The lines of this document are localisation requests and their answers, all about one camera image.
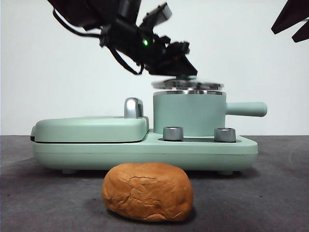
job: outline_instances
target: bread roll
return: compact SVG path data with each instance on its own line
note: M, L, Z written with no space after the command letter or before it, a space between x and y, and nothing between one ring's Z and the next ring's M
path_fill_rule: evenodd
M105 176L107 208L142 221L183 221L191 211L193 190L186 173L164 163L124 163Z

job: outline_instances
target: rubber foot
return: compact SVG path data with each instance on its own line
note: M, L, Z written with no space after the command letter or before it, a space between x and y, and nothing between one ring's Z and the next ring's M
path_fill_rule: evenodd
M217 174L220 174L220 175L232 175L233 171L217 171Z
M78 170L62 170L62 174L72 175L78 173Z

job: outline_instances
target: mint green appliance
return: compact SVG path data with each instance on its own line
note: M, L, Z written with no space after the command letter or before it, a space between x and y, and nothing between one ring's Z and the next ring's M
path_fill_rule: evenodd
M225 100L225 93L213 90L155 93L154 130L136 98L126 99L123 116L39 121L31 132L34 157L65 174L109 170L127 162L163 162L184 170L232 174L254 164L258 146L225 128L225 115L263 116L267 107L262 102Z

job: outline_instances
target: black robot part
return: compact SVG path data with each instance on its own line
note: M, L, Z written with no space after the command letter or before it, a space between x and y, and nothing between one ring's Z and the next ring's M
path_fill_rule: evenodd
M115 59L133 74L141 74L145 68L152 75L183 76L196 75L197 70L186 58L188 42L170 43L168 36L154 34L154 26L168 20L171 11L164 3L147 13L138 27L136 19L141 0L48 0L52 6L72 25L90 29L101 29L101 34L80 33L67 25L57 15L55 18L68 30L80 35L100 39ZM130 57L138 66L134 71L118 52Z
M308 17L309 0L288 0L271 29L277 34ZM292 38L295 42L309 39L309 22L305 23Z

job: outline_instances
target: metal pot lid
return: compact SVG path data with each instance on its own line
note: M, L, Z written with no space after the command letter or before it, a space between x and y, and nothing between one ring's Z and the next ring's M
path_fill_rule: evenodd
M224 85L218 83L200 82L196 79L169 79L160 82L152 82L153 88L157 89L180 89L180 90L221 90Z

